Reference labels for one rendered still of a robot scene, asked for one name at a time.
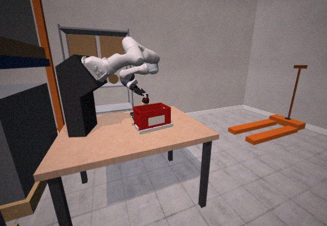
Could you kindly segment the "dark red crate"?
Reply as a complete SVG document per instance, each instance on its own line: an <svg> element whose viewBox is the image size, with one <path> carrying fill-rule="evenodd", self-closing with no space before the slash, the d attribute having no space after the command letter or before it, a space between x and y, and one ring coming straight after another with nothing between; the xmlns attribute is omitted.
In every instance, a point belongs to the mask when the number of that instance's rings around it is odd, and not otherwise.
<svg viewBox="0 0 327 226"><path fill-rule="evenodd" d="M139 131L171 123L171 107L163 103L134 106L133 110L134 126L137 125Z"/></svg>

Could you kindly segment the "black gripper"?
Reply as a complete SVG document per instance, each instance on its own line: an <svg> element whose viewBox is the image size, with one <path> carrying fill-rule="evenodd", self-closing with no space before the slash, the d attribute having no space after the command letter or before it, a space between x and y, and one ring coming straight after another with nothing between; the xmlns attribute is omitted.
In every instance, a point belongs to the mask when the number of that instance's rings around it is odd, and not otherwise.
<svg viewBox="0 0 327 226"><path fill-rule="evenodd" d="M138 86L137 85L135 85L135 84L132 84L131 86L130 86L130 89L133 91L133 92L135 92L136 94L138 94L138 95L141 95L141 96L143 96L143 97L147 97L146 96L146 92L141 88L138 88Z"/></svg>

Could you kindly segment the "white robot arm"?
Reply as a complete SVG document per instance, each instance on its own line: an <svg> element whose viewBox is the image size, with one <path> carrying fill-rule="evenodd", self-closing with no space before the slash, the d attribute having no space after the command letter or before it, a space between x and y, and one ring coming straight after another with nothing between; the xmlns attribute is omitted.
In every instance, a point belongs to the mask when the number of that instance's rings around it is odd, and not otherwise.
<svg viewBox="0 0 327 226"><path fill-rule="evenodd" d="M82 57L82 63L93 77L100 82L104 82L110 75L117 72L117 70L124 66L133 65L135 67L121 70L120 78L121 83L130 89L132 84L137 85L137 80L134 79L134 74L156 74L159 71L158 62L160 56L137 43L132 37L126 37L122 41L123 49L126 54L114 54L109 58L97 57ZM143 64L146 62L146 64ZM143 65L142 65L143 64Z"/></svg>

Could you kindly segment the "brown glass bottle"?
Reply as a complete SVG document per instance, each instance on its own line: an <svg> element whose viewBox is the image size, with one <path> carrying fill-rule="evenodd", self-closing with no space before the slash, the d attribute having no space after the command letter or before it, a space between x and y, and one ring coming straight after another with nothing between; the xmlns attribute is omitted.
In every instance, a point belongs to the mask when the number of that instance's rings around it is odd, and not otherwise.
<svg viewBox="0 0 327 226"><path fill-rule="evenodd" d="M146 94L146 98L144 97L143 99L142 99L142 104L141 105L146 105L146 104L148 104L149 103L149 98L148 98L148 94Z"/></svg>

